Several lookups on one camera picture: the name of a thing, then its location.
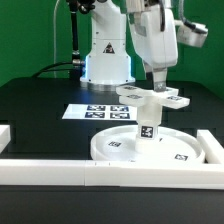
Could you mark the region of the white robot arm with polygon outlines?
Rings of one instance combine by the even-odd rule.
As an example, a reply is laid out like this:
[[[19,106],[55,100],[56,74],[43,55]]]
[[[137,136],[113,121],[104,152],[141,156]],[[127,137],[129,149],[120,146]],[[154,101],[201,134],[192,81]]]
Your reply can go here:
[[[131,58],[126,52],[130,33],[145,73],[152,76],[153,89],[166,89],[167,69],[177,63],[175,22],[170,0],[96,0],[91,15],[92,46],[85,58],[81,85],[98,91],[133,83]]]

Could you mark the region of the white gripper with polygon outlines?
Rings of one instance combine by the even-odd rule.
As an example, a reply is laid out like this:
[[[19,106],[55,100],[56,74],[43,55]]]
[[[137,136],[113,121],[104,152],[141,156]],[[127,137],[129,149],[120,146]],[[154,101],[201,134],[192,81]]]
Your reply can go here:
[[[149,11],[128,15],[135,52],[153,69],[155,92],[166,90],[167,70],[178,59],[177,40],[173,13],[165,10],[165,29],[161,30],[161,10],[152,6]]]

